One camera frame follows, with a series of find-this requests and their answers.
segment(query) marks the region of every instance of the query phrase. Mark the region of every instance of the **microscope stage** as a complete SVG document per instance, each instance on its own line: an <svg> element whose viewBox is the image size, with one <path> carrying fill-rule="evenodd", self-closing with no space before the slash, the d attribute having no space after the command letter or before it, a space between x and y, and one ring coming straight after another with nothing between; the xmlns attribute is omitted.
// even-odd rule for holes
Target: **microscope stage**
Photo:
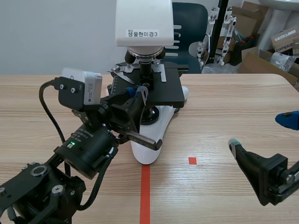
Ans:
<svg viewBox="0 0 299 224"><path fill-rule="evenodd" d="M153 106L173 106L174 108L184 107L184 94L182 84L179 79L178 69L171 66L165 67L166 82L161 81L161 73L153 72L154 89L149 91L149 96L146 101L147 107ZM135 87L140 85L140 69L134 69L132 73L124 72L124 75L129 77L135 84L131 84L122 78L114 76L111 94L117 94L127 87Z"/></svg>

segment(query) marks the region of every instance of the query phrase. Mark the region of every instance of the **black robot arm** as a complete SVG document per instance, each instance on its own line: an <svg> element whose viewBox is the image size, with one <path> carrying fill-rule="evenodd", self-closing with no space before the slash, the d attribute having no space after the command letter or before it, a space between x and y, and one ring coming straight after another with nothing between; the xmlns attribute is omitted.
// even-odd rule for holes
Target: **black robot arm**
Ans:
<svg viewBox="0 0 299 224"><path fill-rule="evenodd" d="M228 145L262 205L276 205L299 188L299 161L288 169L288 159L281 154L264 158L247 152L236 139Z"/></svg>
<svg viewBox="0 0 299 224"><path fill-rule="evenodd" d="M98 105L85 105L84 83L55 78L42 85L40 99L57 130L60 128L42 97L44 88L51 85L59 90L60 104L72 109L83 125L66 141L63 138L62 146L57 147L44 164L27 164L17 176L0 186L0 217L7 210L10 220L16 224L70 223L76 211L85 210L93 203L120 144L133 140L153 150L158 150L162 144L161 140L155 142L139 134L148 95L146 87L127 88L117 95L101 98ZM84 205L81 205L86 190L84 181L58 169L62 162L90 180L98 174Z"/></svg>

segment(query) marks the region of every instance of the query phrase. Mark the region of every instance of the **white microscope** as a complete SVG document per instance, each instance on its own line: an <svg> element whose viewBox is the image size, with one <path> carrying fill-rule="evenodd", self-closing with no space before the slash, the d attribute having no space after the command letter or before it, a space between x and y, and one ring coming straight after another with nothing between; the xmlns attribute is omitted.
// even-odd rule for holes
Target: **white microscope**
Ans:
<svg viewBox="0 0 299 224"><path fill-rule="evenodd" d="M158 141L177 108L184 107L189 90L181 85L182 66L160 63L164 46L174 44L171 0L117 0L115 43L126 46L125 63L115 65L111 72L113 84L107 94L116 94L137 85L149 89L140 134ZM141 164L152 164L161 148L153 151L131 142L135 158Z"/></svg>

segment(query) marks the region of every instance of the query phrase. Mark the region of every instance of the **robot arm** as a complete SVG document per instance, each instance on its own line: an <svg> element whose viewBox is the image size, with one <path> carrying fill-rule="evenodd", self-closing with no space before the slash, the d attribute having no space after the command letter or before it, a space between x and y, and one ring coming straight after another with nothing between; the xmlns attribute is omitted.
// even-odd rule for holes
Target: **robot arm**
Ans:
<svg viewBox="0 0 299 224"><path fill-rule="evenodd" d="M7 209L16 224L69 223L76 211L93 203L120 144L133 140L153 150L162 144L161 140L155 142L138 133L148 95L146 87L127 88L100 98L100 74L70 69L50 83L59 91L60 104L72 109L83 125L54 150L47 162L25 165L17 176L0 186L0 216ZM98 174L84 205L80 203L85 184L57 168L63 161L90 180Z"/></svg>
<svg viewBox="0 0 299 224"><path fill-rule="evenodd" d="M299 188L299 161L288 169L288 159L283 155L263 158L247 152L235 139L228 145L261 205L277 205Z"/></svg>
<svg viewBox="0 0 299 224"><path fill-rule="evenodd" d="M214 25L216 23L216 20L218 19L218 15L219 15L219 7L215 8L213 7L211 9L210 15L208 17L208 24L209 25Z"/></svg>
<svg viewBox="0 0 299 224"><path fill-rule="evenodd" d="M224 24L229 24L229 25L228 25L228 33L226 35L226 38L223 41L222 53L220 57L217 59L217 63L220 65L224 65L223 60L226 58L226 55L228 54L229 45L232 42L233 31L237 21L237 17L232 15L232 10L233 10L232 7L228 7L224 18Z"/></svg>

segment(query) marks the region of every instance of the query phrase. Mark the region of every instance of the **white wall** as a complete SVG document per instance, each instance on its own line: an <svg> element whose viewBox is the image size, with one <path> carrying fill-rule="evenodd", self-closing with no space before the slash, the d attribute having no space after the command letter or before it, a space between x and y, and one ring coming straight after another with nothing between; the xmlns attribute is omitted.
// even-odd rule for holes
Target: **white wall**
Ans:
<svg viewBox="0 0 299 224"><path fill-rule="evenodd" d="M203 4L218 0L175 0ZM242 0L230 0L240 6ZM0 0L0 75L105 72L123 62L114 46L116 0Z"/></svg>
<svg viewBox="0 0 299 224"><path fill-rule="evenodd" d="M299 12L292 12L289 20L286 22L285 29L299 25Z"/></svg>

